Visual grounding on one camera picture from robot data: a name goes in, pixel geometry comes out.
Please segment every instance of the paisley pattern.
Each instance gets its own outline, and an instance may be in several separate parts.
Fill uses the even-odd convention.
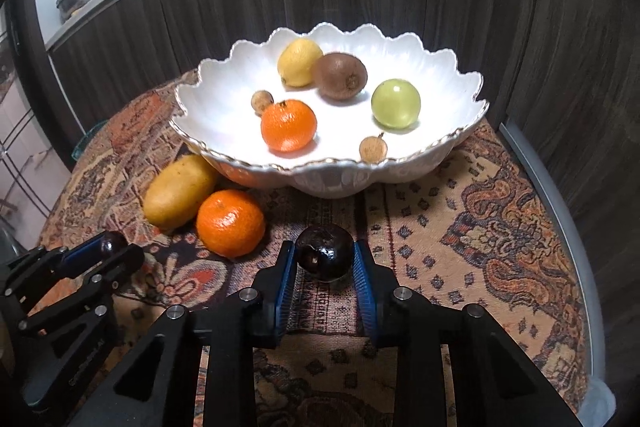
[[[177,82],[194,80],[191,72]],[[409,184],[374,184],[341,200],[290,187],[251,190],[268,230],[254,253],[232,262],[204,248],[193,223],[165,235],[142,216],[151,180],[190,153],[167,125],[176,110],[174,86],[143,94],[100,130],[42,232],[43,245],[54,248],[120,230],[145,250],[143,269],[114,297],[120,339],[94,386],[164,308],[215,305],[273,264],[282,241],[311,223],[332,222],[366,239],[377,263],[432,302],[485,306],[577,409],[589,340],[574,266],[531,183],[486,122],[435,171]],[[78,280],[59,283],[39,308],[77,286]],[[294,302],[282,347],[254,353],[260,425],[391,425],[396,352],[377,351],[362,336],[351,281],[324,285],[300,273]],[[202,424],[209,355],[203,353],[196,425]],[[455,425],[446,349],[443,361]]]

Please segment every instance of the potato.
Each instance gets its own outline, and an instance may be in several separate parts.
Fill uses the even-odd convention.
[[[149,185],[142,206],[146,220],[161,230],[181,227],[196,216],[217,180],[218,172],[202,156],[183,156]]]

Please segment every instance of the metal screw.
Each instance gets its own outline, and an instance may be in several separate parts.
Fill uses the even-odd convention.
[[[484,308],[480,304],[471,303],[465,306],[466,313],[478,319],[484,315]]]
[[[252,301],[258,296],[258,290],[255,288],[242,288],[238,295],[242,301]]]
[[[170,319],[179,319],[184,315],[184,306],[180,304],[174,304],[166,309],[166,316]]]
[[[414,293],[406,286],[398,286],[398,288],[394,290],[394,297],[399,301],[406,301],[410,299],[413,294]]]

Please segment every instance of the green ball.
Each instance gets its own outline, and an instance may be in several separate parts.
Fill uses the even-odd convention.
[[[384,127],[404,129],[418,120],[420,93],[406,80],[385,80],[373,92],[371,110]]]

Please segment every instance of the white scalloped bowl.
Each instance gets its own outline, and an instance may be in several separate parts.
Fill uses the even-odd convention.
[[[370,24],[342,32],[321,23],[306,35],[324,53],[345,52],[364,63],[369,80],[354,99],[332,103],[312,87],[286,89],[276,64],[284,48],[299,36],[278,28],[263,44],[238,41],[226,60],[200,63],[194,86],[175,89],[183,114],[174,115],[173,129],[193,152],[241,185],[291,185],[321,198],[342,198],[374,182],[409,182],[436,168],[474,131],[489,108],[486,100],[476,100],[482,76],[459,73],[453,51],[431,53],[413,33],[388,38]],[[360,142],[382,131],[372,117],[371,95],[388,78],[414,84],[422,100],[420,117],[409,132],[384,130],[388,158],[366,164],[359,161]],[[313,109],[318,132],[308,147],[289,154],[268,149],[250,103],[259,89],[268,90],[276,102],[296,98]]]

